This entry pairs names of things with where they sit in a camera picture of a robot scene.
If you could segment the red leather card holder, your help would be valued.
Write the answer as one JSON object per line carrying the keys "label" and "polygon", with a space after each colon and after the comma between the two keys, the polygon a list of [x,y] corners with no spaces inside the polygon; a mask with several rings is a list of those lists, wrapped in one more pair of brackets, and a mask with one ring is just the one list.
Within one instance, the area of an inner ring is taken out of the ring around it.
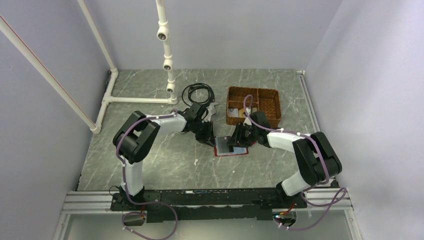
{"label": "red leather card holder", "polygon": [[228,145],[229,140],[230,140],[230,136],[215,137],[214,155],[216,157],[239,156],[239,155],[249,154],[248,149],[245,147],[229,146]]}

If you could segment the brown woven basket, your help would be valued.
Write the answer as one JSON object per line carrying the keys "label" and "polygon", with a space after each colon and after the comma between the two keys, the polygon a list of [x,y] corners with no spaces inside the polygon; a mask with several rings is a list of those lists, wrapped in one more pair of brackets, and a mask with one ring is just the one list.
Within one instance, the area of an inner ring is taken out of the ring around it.
{"label": "brown woven basket", "polygon": [[276,128],[282,119],[280,96],[276,89],[268,88],[230,86],[226,101],[226,123],[235,126],[245,120],[244,117],[229,117],[228,109],[243,109],[244,99],[248,95],[252,98],[247,100],[246,106],[256,107],[259,112],[263,112],[270,126]]}

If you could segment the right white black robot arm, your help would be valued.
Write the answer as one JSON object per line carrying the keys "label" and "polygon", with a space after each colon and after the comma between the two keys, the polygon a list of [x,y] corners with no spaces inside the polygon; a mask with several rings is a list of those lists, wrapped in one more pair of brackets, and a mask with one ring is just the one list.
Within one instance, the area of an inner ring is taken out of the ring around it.
{"label": "right white black robot arm", "polygon": [[276,203],[287,208],[295,195],[318,184],[326,184],[342,172],[342,164],[326,135],[317,131],[303,134],[272,128],[264,112],[256,111],[244,123],[238,123],[228,140],[229,147],[249,148],[260,144],[267,148],[294,153],[298,170],[278,183]]}

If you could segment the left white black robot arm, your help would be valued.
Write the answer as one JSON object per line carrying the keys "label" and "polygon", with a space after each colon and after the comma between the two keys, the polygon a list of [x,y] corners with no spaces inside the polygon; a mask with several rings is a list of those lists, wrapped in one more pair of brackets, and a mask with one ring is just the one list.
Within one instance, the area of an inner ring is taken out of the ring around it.
{"label": "left white black robot arm", "polygon": [[193,103],[185,110],[172,110],[164,115],[148,115],[137,110],[129,116],[112,140],[115,154],[122,164],[119,191],[129,209],[137,210],[144,203],[143,160],[157,135],[191,132],[199,143],[216,146],[211,121],[212,115],[216,114],[216,105],[215,102],[208,106]]}

